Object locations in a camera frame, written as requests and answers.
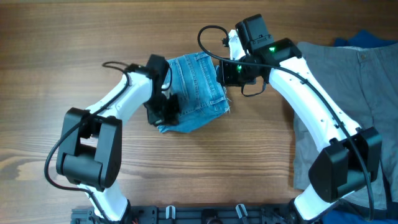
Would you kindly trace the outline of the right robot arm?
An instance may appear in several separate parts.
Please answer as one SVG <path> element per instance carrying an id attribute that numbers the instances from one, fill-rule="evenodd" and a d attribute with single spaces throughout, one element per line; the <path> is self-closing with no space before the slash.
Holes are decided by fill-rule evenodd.
<path id="1" fill-rule="evenodd" d="M 370 189 L 377 179 L 382 140 L 375 128 L 363 129 L 344 113 L 317 82 L 299 48 L 288 38 L 274 40 L 261 15 L 237 23 L 223 40 L 230 57 L 221 60 L 224 86 L 262 77 L 277 90 L 308 129 L 317 150 L 309 186 L 293 199 L 288 221 L 313 223 L 339 200 Z"/>

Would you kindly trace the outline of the light blue jeans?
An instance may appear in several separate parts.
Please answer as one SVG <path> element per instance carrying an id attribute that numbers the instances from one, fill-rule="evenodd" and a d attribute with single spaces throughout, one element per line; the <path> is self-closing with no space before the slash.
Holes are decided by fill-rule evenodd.
<path id="1" fill-rule="evenodd" d="M 171 71 L 165 84 L 178 96 L 178 125 L 160 125 L 161 133 L 190 133 L 229 111 L 226 89 L 216 81 L 218 67 L 204 52 L 186 54 L 168 60 Z"/>

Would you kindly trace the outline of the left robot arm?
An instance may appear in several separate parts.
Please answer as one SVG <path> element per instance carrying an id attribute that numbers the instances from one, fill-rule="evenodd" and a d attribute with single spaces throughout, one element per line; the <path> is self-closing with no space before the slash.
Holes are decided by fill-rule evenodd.
<path id="1" fill-rule="evenodd" d="M 62 136 L 50 151 L 57 155 L 57 173 L 66 177 L 71 191 L 84 192 L 93 208 L 87 221 L 134 223 L 130 201 L 116 179 L 121 168 L 123 126 L 140 106 L 153 126 L 177 125 L 178 96 L 170 93 L 172 70 L 166 59 L 151 55 L 145 66 L 105 62 L 119 70 L 121 81 L 86 109 L 65 114 Z"/>

